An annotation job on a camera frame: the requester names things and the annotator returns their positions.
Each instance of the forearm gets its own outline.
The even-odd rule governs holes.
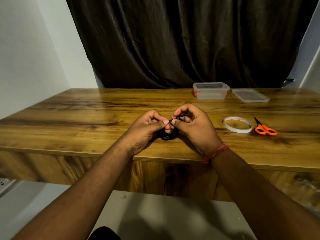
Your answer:
[[[114,144],[13,239],[87,239],[131,156]]]
[[[258,239],[318,239],[320,220],[276,189],[231,150],[211,160]]]

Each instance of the tabletop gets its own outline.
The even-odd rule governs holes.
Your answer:
[[[221,139],[255,168],[320,172],[320,95],[307,89],[259,88],[267,103],[243,103],[231,91],[224,100],[198,100],[192,89],[69,89],[0,120],[0,150],[98,157],[141,114],[157,109],[170,119],[193,103],[210,117]],[[225,117],[254,117],[278,131],[234,133]],[[186,137],[155,139],[137,161],[197,163],[203,157]]]

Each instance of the orange scissors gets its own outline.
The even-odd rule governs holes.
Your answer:
[[[254,117],[254,119],[256,120],[258,127],[255,128],[256,133],[260,134],[260,135],[265,135],[268,134],[270,136],[276,136],[278,134],[278,132],[274,129],[271,129],[269,127],[266,127],[265,125],[263,125],[260,121],[257,120],[256,117]]]

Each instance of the tape roll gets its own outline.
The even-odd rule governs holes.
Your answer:
[[[227,120],[238,120],[238,121],[242,121],[242,122],[248,124],[250,128],[249,128],[249,129],[237,129],[237,128],[231,127],[230,125],[228,125],[228,124],[226,123]],[[236,132],[236,133],[249,133],[250,131],[252,131],[252,128],[253,128],[253,126],[252,126],[252,124],[251,124],[251,122],[250,122],[249,120],[246,120],[246,119],[240,118],[240,117],[234,117],[234,116],[224,118],[224,119],[223,119],[223,125],[224,125],[228,130],[230,130],[230,131],[232,131],[232,132]]]

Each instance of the scissors handle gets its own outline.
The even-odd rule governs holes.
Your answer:
[[[256,133],[260,135],[268,134],[270,136],[276,136],[278,134],[278,132],[275,131],[274,129],[271,129],[265,125],[260,125],[260,124],[258,124],[257,128],[255,128],[254,130],[256,131]]]

